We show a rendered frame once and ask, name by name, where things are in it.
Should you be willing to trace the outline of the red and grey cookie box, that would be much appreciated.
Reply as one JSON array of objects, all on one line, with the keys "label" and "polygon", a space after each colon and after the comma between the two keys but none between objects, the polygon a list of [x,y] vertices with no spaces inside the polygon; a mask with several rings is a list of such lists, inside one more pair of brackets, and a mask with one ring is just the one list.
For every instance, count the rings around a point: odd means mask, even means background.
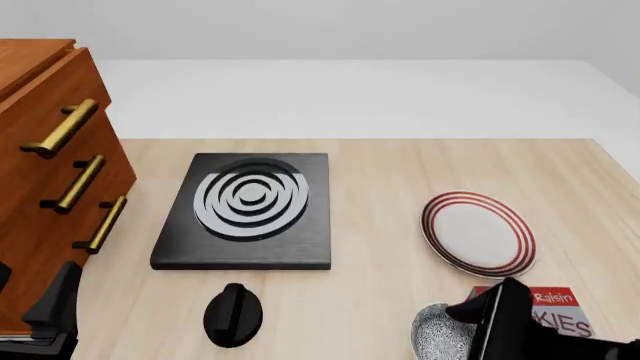
[{"label": "red and grey cookie box", "polygon": [[532,318],[561,335],[594,338],[595,332],[569,287],[530,287]]}]

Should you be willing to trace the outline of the low wooden drawer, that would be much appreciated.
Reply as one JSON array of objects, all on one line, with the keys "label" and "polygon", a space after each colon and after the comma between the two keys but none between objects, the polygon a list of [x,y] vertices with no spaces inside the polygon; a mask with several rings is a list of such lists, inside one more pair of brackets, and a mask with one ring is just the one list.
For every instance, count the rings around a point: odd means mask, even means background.
[{"label": "low wooden drawer", "polygon": [[[104,155],[106,164],[67,215],[41,209],[41,200],[60,197],[80,169],[74,161]],[[0,293],[0,332],[25,332],[23,314],[42,296],[63,263],[86,263],[73,249],[87,241],[107,212],[99,203],[128,193],[135,173],[119,143],[96,149],[67,149],[58,158],[29,161],[0,176],[0,261],[12,269]]]}]

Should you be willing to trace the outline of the wooden cabinet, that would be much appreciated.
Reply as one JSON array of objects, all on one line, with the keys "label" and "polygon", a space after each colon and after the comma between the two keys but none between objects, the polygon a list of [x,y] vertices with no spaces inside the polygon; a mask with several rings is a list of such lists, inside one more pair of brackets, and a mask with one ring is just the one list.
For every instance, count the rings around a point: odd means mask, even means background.
[{"label": "wooden cabinet", "polygon": [[[82,48],[71,40],[0,39],[0,103],[77,49]],[[96,113],[106,113],[107,107]]]}]

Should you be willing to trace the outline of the mid-height wooden drawer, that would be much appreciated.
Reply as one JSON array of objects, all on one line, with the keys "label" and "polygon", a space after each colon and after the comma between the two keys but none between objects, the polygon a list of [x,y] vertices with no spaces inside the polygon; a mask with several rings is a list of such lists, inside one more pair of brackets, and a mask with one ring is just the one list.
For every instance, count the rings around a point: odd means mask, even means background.
[{"label": "mid-height wooden drawer", "polygon": [[12,268],[67,259],[83,262],[109,212],[136,176],[104,112],[44,159],[14,149],[0,155],[0,260]]}]

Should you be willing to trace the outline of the flat black stove plate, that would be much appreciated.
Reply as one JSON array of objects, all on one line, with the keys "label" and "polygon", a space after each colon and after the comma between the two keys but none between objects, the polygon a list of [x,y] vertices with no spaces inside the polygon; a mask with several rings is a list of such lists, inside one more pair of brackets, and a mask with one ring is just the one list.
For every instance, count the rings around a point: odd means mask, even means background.
[{"label": "flat black stove plate", "polygon": [[329,156],[198,153],[150,256],[155,270],[328,270]]}]

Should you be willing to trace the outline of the black-and-white patterned bowl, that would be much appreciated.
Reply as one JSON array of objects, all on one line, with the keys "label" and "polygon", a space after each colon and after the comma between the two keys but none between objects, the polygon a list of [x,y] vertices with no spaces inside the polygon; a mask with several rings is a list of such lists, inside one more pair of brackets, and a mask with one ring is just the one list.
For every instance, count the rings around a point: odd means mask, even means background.
[{"label": "black-and-white patterned bowl", "polygon": [[411,346],[417,360],[468,360],[477,326],[446,313],[446,303],[428,305],[411,325]]}]

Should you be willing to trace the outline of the tall wooden drawer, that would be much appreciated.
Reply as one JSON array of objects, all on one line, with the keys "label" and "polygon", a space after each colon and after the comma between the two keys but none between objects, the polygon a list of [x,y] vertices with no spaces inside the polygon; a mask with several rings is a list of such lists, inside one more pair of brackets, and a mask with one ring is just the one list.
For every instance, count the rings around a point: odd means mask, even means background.
[{"label": "tall wooden drawer", "polygon": [[82,48],[68,52],[1,102],[0,175],[39,161],[38,155],[22,152],[19,146],[45,140],[64,121],[63,107],[87,99],[96,101],[101,109],[111,104],[91,53]]}]

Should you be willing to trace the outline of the white plate with red rings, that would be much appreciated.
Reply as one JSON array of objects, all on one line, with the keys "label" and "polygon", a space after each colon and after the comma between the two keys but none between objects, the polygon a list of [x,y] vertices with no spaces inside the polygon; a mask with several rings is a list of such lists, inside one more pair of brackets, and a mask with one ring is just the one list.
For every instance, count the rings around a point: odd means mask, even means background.
[{"label": "white plate with red rings", "polygon": [[524,218],[505,203],[474,191],[446,191],[420,215],[429,247],[463,272],[482,278],[517,277],[536,263],[537,244]]}]

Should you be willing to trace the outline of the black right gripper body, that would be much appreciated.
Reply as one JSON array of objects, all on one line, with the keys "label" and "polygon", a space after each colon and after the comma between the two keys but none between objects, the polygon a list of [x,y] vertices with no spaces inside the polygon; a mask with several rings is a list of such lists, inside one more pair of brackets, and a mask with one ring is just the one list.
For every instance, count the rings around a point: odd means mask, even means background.
[{"label": "black right gripper body", "polygon": [[508,345],[499,360],[640,360],[640,339],[620,343],[538,329]]}]

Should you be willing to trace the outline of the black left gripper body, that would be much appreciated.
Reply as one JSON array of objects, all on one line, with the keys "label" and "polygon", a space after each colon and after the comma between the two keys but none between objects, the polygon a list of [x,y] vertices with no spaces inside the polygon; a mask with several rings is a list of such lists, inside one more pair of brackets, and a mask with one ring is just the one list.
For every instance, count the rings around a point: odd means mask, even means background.
[{"label": "black left gripper body", "polygon": [[0,332],[0,360],[71,360],[77,344],[76,326]]}]

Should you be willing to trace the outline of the round black stove knob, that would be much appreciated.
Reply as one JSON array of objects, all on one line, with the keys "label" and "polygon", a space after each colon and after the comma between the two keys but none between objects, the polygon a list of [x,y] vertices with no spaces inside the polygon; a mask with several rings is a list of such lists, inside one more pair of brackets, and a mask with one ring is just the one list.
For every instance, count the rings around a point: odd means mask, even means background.
[{"label": "round black stove knob", "polygon": [[235,348],[247,344],[257,335],[263,317],[259,298],[243,284],[230,283],[207,305],[203,326],[213,344]]}]

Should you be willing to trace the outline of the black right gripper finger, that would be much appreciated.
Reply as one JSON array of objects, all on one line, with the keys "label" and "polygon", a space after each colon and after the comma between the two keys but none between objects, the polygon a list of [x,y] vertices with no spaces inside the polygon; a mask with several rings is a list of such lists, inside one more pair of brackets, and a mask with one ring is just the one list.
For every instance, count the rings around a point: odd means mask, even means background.
[{"label": "black right gripper finger", "polygon": [[533,360],[533,300],[529,287],[505,278],[479,296],[446,308],[476,326],[467,360]]}]

